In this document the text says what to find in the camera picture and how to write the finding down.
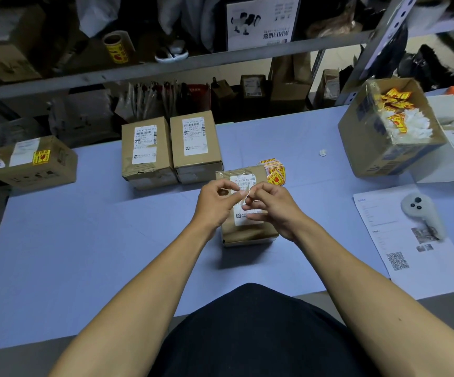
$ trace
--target metal shelf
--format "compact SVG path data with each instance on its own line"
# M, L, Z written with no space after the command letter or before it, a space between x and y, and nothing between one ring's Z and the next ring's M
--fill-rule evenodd
M430 27L411 27L408 30L409 37L426 36L428 34L445 33L454 31L454 14L446 13L443 17Z
M283 43L280 45L193 56L184 61L169 64L149 62L140 65L117 67L55 78L5 84L0 86L0 99L65 90L73 87L89 86L97 83L130 80L175 71L200 69L204 67L252 61L282 55L359 45L360 43L367 43L371 33L371 31L362 31L346 35L328 36L314 38L311 40Z

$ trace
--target instruction sheet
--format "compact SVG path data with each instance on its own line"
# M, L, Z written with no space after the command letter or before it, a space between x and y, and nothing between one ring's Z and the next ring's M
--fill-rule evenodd
M438 241L421 219L406 216L401 200L415 184L354 195L391 280L414 299L454 292L454 245Z

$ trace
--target person's right hand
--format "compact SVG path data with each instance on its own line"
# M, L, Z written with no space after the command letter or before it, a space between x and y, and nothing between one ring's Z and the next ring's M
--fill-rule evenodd
M312 221L293 201L288 190L282 186L261 182L254 185L246 197L243 210L262 209L267 213L250 213L249 220L267 221L284 238L295 241L295 231Z

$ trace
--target finger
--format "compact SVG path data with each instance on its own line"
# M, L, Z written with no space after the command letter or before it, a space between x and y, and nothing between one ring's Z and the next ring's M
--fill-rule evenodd
M251 199L253 200L258 199L262 201L266 207L270 207L271 204L274 202L275 197L263 189L257 189L254 192L251 192Z
M243 205L243 210L251 210L251 209L262 209L267 210L267 207L262 201L253 201L252 203L246 203Z
M247 194L248 194L247 190L241 190L239 192L231 194L229 197L225 199L228 208L232 209L234 205L239 201L242 201Z
M279 188L279 187L274 184L268 183L266 181L262 181L251 187L251 189L249 190L248 196L250 196L250 197L253 196L254 195L253 193L255 193L255 191L260 190L260 189L265 190L266 192L273 195L276 192L277 188Z
M208 183L212 187L219 189L232 189L232 190L240 190L241 188L235 182L227 180L226 178L220 178L219 180L213 180Z
M271 218L267 215L267 213L248 213L246 214L246 218L253 221L271 221Z

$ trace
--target table surface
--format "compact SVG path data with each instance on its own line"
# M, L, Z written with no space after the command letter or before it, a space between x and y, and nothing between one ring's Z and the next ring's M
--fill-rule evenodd
M225 169L275 157L302 210L359 259L387 270L352 199L412 183L409 173L359 179L337 124L347 106L217 126ZM327 155L319 156L325 149ZM0 226L0 348L77 334L185 227L201 184L146 192L120 175L121 143L76 150L74 184L13 196ZM433 197L454 242L454 185L419 186ZM206 245L176 315L188 314L247 282L289 296L324 286L298 248Z

